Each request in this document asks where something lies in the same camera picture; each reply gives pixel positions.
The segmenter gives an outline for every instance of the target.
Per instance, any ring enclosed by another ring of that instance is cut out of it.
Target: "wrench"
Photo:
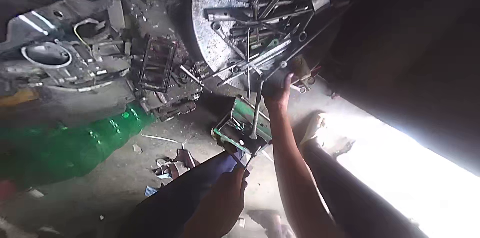
[[[305,88],[305,87],[298,87],[298,86],[293,85],[293,84],[290,84],[290,88],[291,88],[291,89],[294,89],[294,90],[297,90],[299,93],[306,93],[306,92],[307,92],[307,88]]]

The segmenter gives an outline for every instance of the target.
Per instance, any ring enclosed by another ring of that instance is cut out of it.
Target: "foot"
[[[325,125],[325,119],[323,117],[323,114],[323,112],[317,112],[313,115],[312,119],[308,124],[307,131],[305,132],[305,135],[303,136],[303,139],[300,141],[300,144],[298,146],[300,152],[303,151],[303,147],[305,146],[306,142],[312,139],[318,139],[318,136],[321,136],[322,132],[326,131],[327,126]]]

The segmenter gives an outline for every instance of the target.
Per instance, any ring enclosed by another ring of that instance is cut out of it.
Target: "hand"
[[[246,176],[248,172],[238,164],[232,172],[223,173],[185,223],[183,237],[220,238],[227,234],[243,210]]]
[[[290,96],[290,84],[292,82],[293,73],[288,74],[285,77],[285,82],[283,84],[283,88],[279,89],[277,93],[275,93],[271,97],[264,96],[265,106],[268,109],[268,112],[287,112],[287,106],[289,105],[289,96]]]

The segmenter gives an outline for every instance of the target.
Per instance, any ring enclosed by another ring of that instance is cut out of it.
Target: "concrete floor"
[[[234,96],[241,91],[225,87],[216,93]],[[289,114],[297,139],[302,138],[312,112],[321,110],[368,115],[341,97],[332,99],[327,94],[329,91],[321,79],[317,79],[312,91],[306,94],[291,91]],[[195,159],[203,162],[222,151],[210,136],[210,129],[220,117],[211,111],[214,109],[210,103],[212,100],[203,94],[194,112],[165,123],[156,122],[146,127],[142,134],[180,142],[191,137],[185,148]],[[140,146],[143,153],[134,152],[133,144]],[[145,199],[145,187],[160,185],[161,180],[151,171],[155,160],[164,156],[174,158],[177,148],[180,148],[179,144],[137,135],[88,175],[40,186],[37,189],[45,194],[42,198],[21,193],[2,204],[0,215],[29,232],[51,226],[66,237],[115,237],[125,216]],[[267,153],[273,158],[272,148]],[[249,168],[251,175],[245,191],[244,212],[249,209],[274,209],[283,214],[273,162],[260,155]],[[245,228],[236,225],[231,237],[266,237],[260,225],[246,214],[241,216],[246,220]]]

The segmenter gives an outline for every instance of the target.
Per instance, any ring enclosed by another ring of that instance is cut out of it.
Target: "leg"
[[[222,173],[231,172],[236,164],[224,151],[184,173],[138,204],[120,229],[119,238],[178,237],[201,198]]]
[[[404,215],[323,151],[305,140],[310,167],[335,222],[351,237],[427,237]]]

